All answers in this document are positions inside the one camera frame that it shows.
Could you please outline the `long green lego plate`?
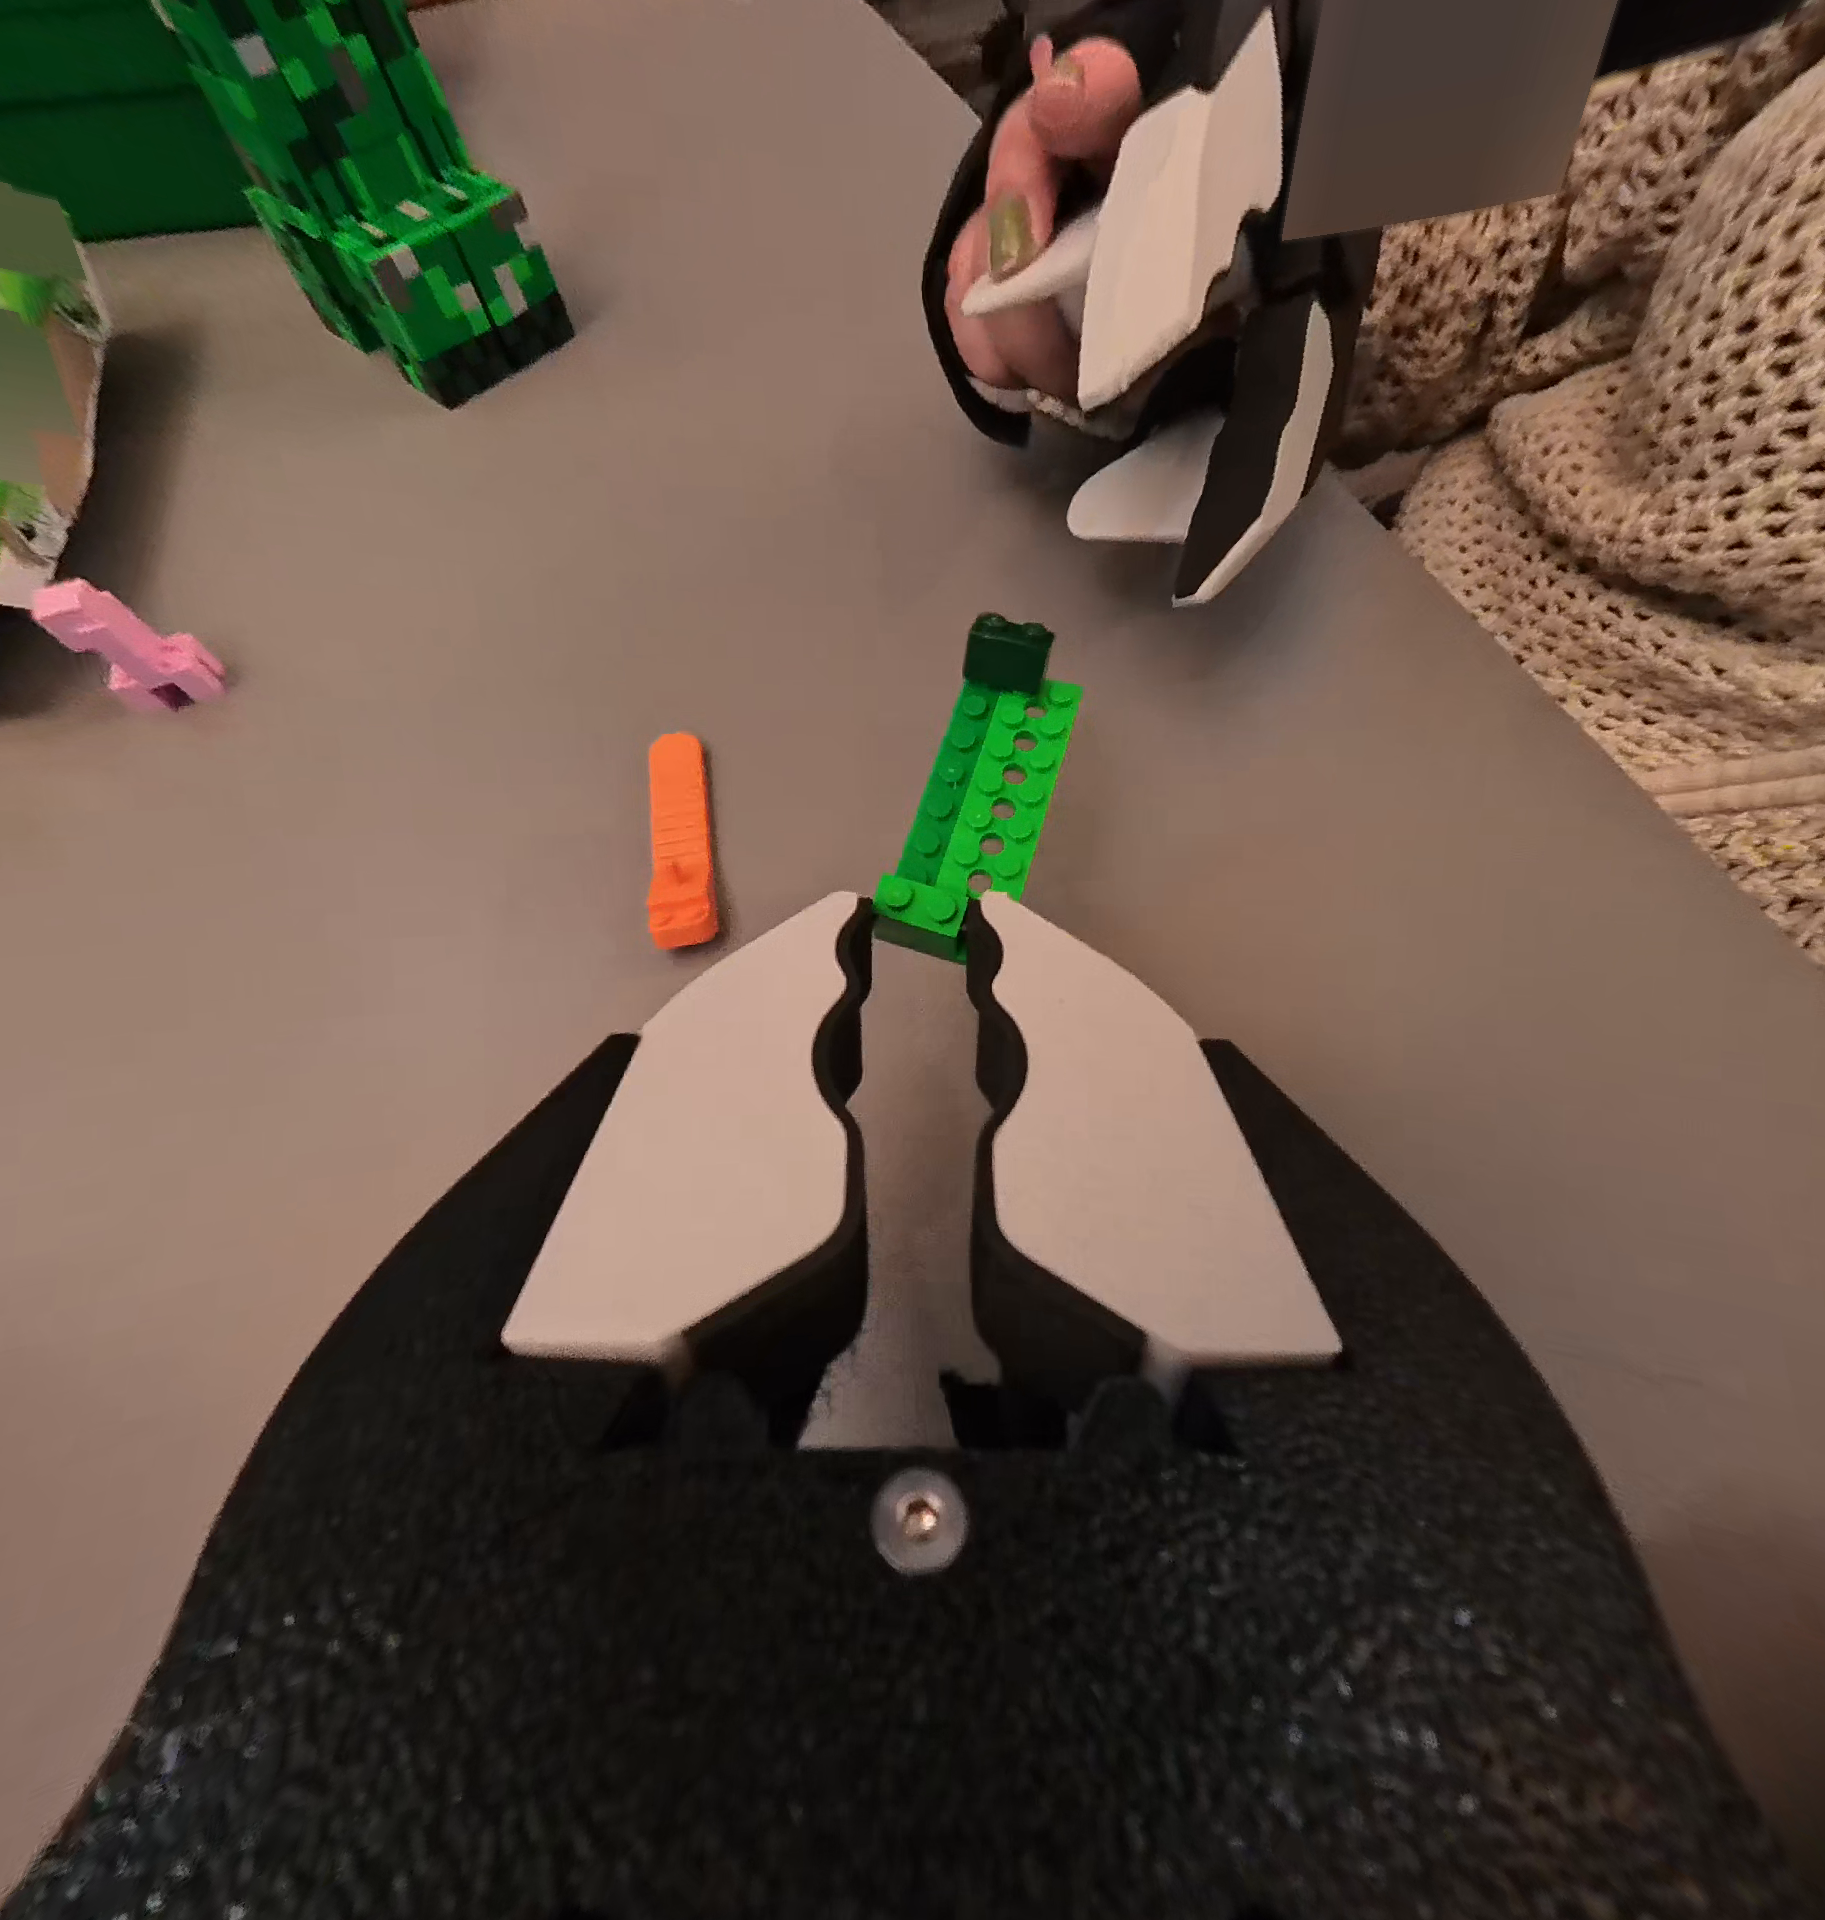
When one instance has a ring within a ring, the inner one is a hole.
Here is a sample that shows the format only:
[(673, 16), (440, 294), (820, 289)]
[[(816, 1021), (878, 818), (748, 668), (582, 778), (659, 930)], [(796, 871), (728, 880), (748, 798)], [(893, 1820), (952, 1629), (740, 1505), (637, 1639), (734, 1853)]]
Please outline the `long green lego plate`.
[(959, 687), (956, 715), (971, 726), (971, 752), (935, 889), (1020, 897), (1077, 713), (1084, 687), (1072, 680), (1039, 689)]

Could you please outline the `green lego creeper figure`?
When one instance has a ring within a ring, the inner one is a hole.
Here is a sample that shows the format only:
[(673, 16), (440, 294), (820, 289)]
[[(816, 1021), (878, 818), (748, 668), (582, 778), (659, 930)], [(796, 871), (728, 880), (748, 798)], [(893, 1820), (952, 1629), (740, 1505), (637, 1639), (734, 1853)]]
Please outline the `green lego creeper figure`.
[(398, 0), (164, 0), (315, 313), (462, 409), (573, 337), (521, 189), (480, 175)]

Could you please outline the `orange lego brick separator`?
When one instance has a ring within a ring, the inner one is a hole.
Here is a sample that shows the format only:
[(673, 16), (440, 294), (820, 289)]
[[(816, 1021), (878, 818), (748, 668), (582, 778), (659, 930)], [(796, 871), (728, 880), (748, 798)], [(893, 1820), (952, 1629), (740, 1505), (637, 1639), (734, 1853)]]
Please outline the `orange lego brick separator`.
[(721, 930), (711, 862), (708, 749), (693, 731), (659, 731), (644, 755), (649, 782), (649, 889), (644, 930), (656, 952), (695, 952)]

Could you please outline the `green lego plate assembly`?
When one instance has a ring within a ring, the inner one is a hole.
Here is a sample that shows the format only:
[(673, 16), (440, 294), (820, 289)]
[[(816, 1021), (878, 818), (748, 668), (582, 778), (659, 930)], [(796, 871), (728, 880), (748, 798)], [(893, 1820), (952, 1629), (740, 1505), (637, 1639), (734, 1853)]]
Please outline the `green lego plate assembly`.
[(903, 952), (926, 952), (935, 958), (967, 958), (971, 897), (935, 889), (942, 859), (947, 859), (947, 832), (952, 832), (952, 808), (956, 808), (956, 795), (967, 782), (967, 752), (971, 752), (971, 726), (952, 704), (952, 721), (947, 721), (942, 752), (930, 762), (930, 778), (926, 778), (914, 823), (903, 832), (899, 862), (883, 871), (878, 886), (875, 886), (878, 941), (903, 945)]

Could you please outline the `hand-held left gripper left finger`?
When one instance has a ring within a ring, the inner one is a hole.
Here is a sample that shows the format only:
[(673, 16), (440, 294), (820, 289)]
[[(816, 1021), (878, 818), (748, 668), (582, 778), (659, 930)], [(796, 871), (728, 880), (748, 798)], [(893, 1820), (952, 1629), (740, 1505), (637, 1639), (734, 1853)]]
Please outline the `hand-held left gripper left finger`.
[(643, 1028), (506, 1322), (514, 1358), (734, 1375), (773, 1445), (802, 1439), (871, 1302), (871, 984), (875, 902), (841, 889)]

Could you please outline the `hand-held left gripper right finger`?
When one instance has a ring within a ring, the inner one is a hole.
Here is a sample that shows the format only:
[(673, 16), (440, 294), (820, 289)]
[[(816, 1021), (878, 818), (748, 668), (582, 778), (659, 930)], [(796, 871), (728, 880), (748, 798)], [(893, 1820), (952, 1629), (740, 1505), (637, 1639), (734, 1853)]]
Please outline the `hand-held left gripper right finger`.
[(1344, 1334), (1195, 1028), (1013, 892), (971, 902), (971, 1454), (1236, 1454), (1226, 1373)]

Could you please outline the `green plastic bins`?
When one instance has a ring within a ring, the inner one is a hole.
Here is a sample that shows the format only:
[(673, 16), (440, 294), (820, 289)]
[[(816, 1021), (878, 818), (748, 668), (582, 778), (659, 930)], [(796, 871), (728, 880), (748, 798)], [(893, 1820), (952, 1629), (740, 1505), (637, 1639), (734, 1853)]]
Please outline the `green plastic bins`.
[(149, 0), (0, 0), (0, 185), (54, 198), (86, 244), (254, 223)]

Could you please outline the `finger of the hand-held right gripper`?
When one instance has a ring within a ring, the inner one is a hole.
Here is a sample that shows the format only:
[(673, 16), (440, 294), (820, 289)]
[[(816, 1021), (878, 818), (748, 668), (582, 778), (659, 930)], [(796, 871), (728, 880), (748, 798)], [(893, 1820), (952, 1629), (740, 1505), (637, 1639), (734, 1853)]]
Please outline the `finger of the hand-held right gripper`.
[(1276, 11), (1209, 11), (1173, 85), (1124, 134), (1084, 289), (1077, 409), (1114, 409), (1206, 321), (1241, 228), (1281, 198)]
[(1291, 518), (1320, 465), (1331, 313), (1305, 289), (1259, 306), (1236, 347), (1236, 387), (1209, 440), (1167, 607), (1209, 607)]

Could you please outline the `person's right hand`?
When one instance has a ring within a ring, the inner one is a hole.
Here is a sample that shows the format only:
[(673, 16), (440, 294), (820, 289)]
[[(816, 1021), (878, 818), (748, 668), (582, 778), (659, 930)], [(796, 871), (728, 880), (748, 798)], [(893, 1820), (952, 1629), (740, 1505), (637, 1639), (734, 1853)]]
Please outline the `person's right hand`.
[(1139, 60), (1124, 39), (1039, 37), (1027, 80), (982, 129), (942, 209), (921, 285), (926, 323), (959, 412), (998, 440), (1027, 437), (1031, 397), (1077, 400), (1077, 329), (1059, 294), (989, 313), (967, 298), (1046, 252), (1069, 185), (1117, 159), (1139, 106)]

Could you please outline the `dark green lego piece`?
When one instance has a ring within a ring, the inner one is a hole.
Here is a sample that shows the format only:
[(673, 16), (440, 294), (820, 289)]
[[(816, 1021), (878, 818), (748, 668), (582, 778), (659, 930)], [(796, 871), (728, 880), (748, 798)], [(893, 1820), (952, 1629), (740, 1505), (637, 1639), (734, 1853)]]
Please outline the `dark green lego piece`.
[(967, 632), (959, 680), (989, 689), (1039, 695), (1051, 661), (1051, 632), (982, 609)]

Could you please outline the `cream knitted sweater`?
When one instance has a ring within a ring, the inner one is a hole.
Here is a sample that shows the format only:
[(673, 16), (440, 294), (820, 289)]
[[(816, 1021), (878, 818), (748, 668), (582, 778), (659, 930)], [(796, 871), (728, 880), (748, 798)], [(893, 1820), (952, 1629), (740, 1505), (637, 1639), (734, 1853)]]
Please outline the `cream knitted sweater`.
[(1386, 528), (1825, 976), (1825, 60), (1631, 347), (1427, 448)]

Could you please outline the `green lego box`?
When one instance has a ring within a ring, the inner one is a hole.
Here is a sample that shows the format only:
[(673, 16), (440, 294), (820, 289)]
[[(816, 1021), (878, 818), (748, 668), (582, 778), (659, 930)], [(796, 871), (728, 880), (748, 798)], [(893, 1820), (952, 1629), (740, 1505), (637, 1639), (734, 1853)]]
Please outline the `green lego box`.
[(66, 209), (0, 185), (0, 609), (54, 583), (91, 487), (105, 341)]

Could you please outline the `pink lego pig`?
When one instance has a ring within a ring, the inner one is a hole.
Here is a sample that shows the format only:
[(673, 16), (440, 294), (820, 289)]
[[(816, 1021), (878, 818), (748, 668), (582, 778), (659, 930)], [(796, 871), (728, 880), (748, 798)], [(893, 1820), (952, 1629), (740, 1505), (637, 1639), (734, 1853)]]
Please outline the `pink lego pig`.
[(66, 652), (96, 654), (105, 689), (130, 713), (181, 713), (228, 689), (228, 671), (194, 633), (157, 633), (86, 578), (34, 590), (33, 614)]

